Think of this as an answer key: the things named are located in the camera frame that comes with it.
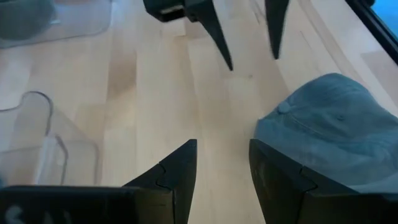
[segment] black metal part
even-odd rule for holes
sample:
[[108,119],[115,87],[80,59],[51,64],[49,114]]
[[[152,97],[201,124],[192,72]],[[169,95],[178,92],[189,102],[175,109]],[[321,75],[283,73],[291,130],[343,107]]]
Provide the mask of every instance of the black metal part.
[[398,37],[391,32],[385,23],[371,9],[369,3],[372,1],[346,0],[348,5],[362,20],[363,24],[369,29],[372,35],[398,64]]
[[197,142],[189,140],[124,187],[7,187],[1,223],[185,224],[196,167]]
[[200,22],[233,70],[231,54],[214,8],[213,0],[144,0],[146,11],[161,22],[168,22],[187,16],[191,22]]
[[396,223],[398,194],[360,194],[250,142],[252,179],[267,224]]
[[269,41],[272,54],[279,58],[289,0],[265,0]]

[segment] gray bowl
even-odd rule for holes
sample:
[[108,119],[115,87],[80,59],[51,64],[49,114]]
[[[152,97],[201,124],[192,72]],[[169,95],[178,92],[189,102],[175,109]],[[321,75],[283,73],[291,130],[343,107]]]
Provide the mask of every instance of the gray bowl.
[[32,38],[50,25],[53,14],[53,0],[0,0],[0,39]]

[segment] blue fabric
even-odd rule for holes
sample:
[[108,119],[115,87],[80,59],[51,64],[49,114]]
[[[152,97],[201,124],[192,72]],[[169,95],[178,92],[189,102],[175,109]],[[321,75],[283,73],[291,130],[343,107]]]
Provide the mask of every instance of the blue fabric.
[[343,75],[299,88],[258,121],[255,138],[359,192],[398,192],[398,119]]

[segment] clear plastic container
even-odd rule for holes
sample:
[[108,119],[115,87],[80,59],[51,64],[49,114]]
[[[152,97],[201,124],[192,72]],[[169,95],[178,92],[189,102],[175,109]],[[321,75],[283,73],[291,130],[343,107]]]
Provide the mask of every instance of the clear plastic container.
[[97,185],[99,150],[43,93],[0,111],[0,184]]
[[111,0],[0,0],[0,48],[97,34],[110,20]]

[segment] light wood surface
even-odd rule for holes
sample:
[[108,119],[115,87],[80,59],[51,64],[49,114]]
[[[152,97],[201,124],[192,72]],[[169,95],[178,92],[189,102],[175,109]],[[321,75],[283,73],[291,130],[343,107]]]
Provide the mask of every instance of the light wood surface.
[[200,24],[161,24],[142,1],[114,0],[102,34],[0,50],[0,107],[27,90],[48,94],[99,145],[107,186],[198,139],[190,223],[264,223],[248,160],[257,119],[330,72],[398,115],[398,67],[344,0],[292,0],[278,61],[263,0],[214,3],[233,72]]

